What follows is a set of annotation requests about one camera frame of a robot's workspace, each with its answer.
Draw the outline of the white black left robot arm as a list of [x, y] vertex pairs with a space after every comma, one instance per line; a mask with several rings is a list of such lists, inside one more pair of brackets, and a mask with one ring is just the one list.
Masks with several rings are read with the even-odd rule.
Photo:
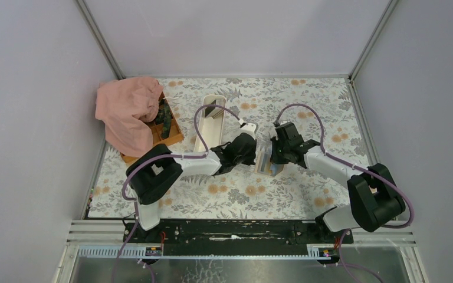
[[159, 200], [182, 177], [217, 176], [239, 164], [255, 164], [257, 141], [253, 133], [240, 133], [233, 141], [207, 152], [177, 154], [158, 144], [126, 170], [122, 193], [135, 202], [137, 235], [145, 242], [159, 236]]

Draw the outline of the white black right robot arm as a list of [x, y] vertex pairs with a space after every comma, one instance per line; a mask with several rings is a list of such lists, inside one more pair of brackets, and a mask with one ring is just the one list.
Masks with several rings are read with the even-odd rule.
[[305, 141], [292, 122], [274, 125], [272, 163], [292, 163], [315, 170], [348, 191], [349, 205], [330, 209], [316, 217], [318, 224], [314, 233], [320, 242], [331, 242], [345, 229], [360, 227], [374, 232], [404, 213], [406, 203], [391, 187], [393, 180], [384, 165], [377, 163], [364, 169], [338, 157], [330, 157], [322, 151], [321, 143]]

